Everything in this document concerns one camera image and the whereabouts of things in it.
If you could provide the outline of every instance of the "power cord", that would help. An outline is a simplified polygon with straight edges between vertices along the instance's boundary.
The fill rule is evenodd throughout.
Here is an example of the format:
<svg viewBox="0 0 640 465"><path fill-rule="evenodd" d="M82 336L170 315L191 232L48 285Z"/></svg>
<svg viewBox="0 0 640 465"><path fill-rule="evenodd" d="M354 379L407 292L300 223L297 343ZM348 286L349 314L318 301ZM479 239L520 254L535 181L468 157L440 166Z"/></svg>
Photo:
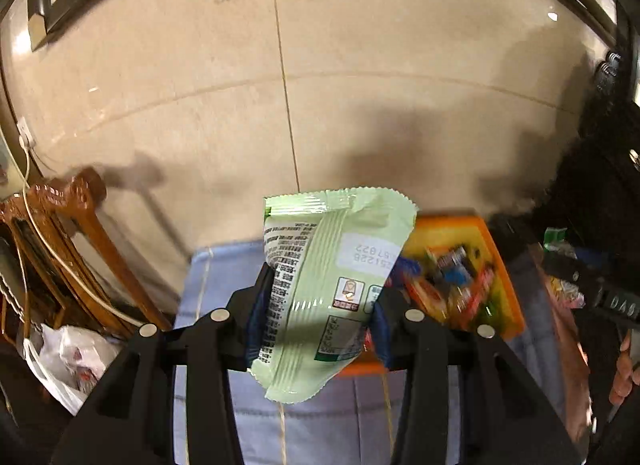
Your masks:
<svg viewBox="0 0 640 465"><path fill-rule="evenodd" d="M47 247L47 250L55 258L55 260L58 261L60 263L60 265L62 266L62 268L64 268L66 270L66 272L69 273L74 278L76 283L78 283L78 285L80 285L80 287L86 292L86 294L89 297L91 297L95 302L97 302L105 310L110 311L111 313L113 313L116 317L118 317L118 318L124 320L125 322L128 322L129 324L132 324L133 326L139 328L140 326L143 325L142 322L140 322L137 319L134 319L133 317L129 317L129 315L127 315L126 313L123 313L122 311L118 310L117 308L114 308L111 304L109 304L108 302L105 302L103 299L98 297L84 283L84 281L82 281L82 279L80 279L76 275L76 272L71 270L71 268L68 267L68 265L56 253L56 251L51 247L51 245L47 242L47 240L44 238L44 236L40 232L40 229L36 225L36 222L33 220L33 215L31 214L31 208L30 208L29 204L27 203L27 178L29 177L29 172L30 172L30 169L31 169L31 157L30 157L30 153L29 153L30 150L25 145L24 138L22 137L22 135L20 135L19 141L20 141L20 146L21 146L22 150L24 151L24 155L27 157L27 170L26 170L26 172L24 174L24 181L22 183L22 199L24 199L24 207L27 209L27 214L29 216L29 219L31 220L31 225L33 226L33 229L35 230L36 234L40 238L40 241L42 241L42 244L45 247ZM23 282L24 282L24 291L27 292L26 274L24 273L24 265L21 264L20 265L20 269L22 270L22 279L23 279Z"/></svg>

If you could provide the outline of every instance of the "green snack package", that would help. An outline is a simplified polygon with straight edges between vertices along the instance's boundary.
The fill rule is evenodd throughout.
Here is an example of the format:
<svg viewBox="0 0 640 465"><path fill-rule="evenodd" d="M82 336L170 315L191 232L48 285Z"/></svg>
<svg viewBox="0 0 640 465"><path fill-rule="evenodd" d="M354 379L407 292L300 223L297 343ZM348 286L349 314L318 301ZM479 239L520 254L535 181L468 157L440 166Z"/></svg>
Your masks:
<svg viewBox="0 0 640 465"><path fill-rule="evenodd" d="M358 356L416 210L383 188L265 200L264 251L275 278L251 372L267 398L306 400Z"/></svg>

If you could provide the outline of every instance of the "white cable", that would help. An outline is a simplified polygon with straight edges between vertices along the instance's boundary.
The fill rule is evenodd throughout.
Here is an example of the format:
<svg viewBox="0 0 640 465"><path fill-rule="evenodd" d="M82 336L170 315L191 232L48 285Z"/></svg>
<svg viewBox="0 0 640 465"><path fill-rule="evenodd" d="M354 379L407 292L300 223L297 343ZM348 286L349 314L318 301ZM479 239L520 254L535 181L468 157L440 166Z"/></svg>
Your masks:
<svg viewBox="0 0 640 465"><path fill-rule="evenodd" d="M120 319L124 320L125 322L128 322L129 324L133 324L133 326L139 328L140 326L142 326L142 324L143 324L142 322L140 322L139 320L134 319L133 317L129 317L129 315L126 315L126 313L123 313L122 311L118 310L117 308L114 308L111 304L109 304L108 302L103 301L100 297L98 297L76 275L76 272L71 270L71 268L69 268L67 266L67 264L62 260L62 258L56 253L56 251L53 248L51 248L50 244L47 242L47 240L44 238L44 236L40 232L40 229L36 225L36 222L33 220L33 215L31 214L31 209L29 207L29 204L27 203L27 178L29 177L29 170L31 168L29 149L24 145L24 140L22 139L22 137L20 137L19 141L20 141L20 146L23 149L25 156L27 157L27 171L26 171L26 173L24 175L24 182L22 184L22 198L24 199L24 207L27 209L27 214L29 215L29 219L31 220L31 225L33 225L33 229L36 231L36 234L40 238L40 241L42 241L42 244L45 247L47 247L47 250L51 253L51 255L53 255L53 257L56 259L56 261L58 261L60 263L60 265L62 265L62 268L64 268L66 270L66 272L69 273L76 280L76 283L78 283L78 285L80 285L80 287L87 293L87 295L89 297L91 297L95 302L97 302L105 310L110 311L111 313L113 313L116 317L119 317Z"/></svg>

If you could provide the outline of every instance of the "orange tray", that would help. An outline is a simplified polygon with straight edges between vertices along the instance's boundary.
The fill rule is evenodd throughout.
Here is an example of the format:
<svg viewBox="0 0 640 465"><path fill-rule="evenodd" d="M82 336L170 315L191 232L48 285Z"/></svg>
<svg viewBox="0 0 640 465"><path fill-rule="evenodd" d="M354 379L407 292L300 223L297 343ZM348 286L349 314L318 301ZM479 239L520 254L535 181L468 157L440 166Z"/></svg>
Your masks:
<svg viewBox="0 0 640 465"><path fill-rule="evenodd" d="M507 340L524 331L525 321L518 298L509 279L500 253L489 233L484 220L478 216L419 216L414 231L402 249L405 257L416 257L429 249L436 255L447 252L456 245L470 245L480 250L482 260L492 261L496 280L494 292L500 301L500 310L504 316L504 326L500 336ZM339 376L385 373L386 370L375 353L362 352Z"/></svg>

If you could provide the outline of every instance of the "blue tablecloth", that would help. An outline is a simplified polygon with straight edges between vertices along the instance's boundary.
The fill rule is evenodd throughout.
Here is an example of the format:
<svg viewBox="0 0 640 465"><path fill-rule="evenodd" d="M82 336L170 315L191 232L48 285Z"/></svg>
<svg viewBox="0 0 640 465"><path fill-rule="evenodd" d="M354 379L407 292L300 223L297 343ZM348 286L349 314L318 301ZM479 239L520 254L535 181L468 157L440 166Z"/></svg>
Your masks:
<svg viewBox="0 0 640 465"><path fill-rule="evenodd" d="M196 253L185 281L175 327L224 307L236 289L251 286L264 262L262 242L210 247ZM560 416L564 390L546 291L527 254L509 267L527 330L510 342ZM309 400L282 405L264 398L249 373L229 382L247 465L383 465L389 461L404 391L404 372L335 378ZM458 462L460 409L456 368L449 369L447 464ZM174 401L175 462L188 463L186 370L177 369Z"/></svg>

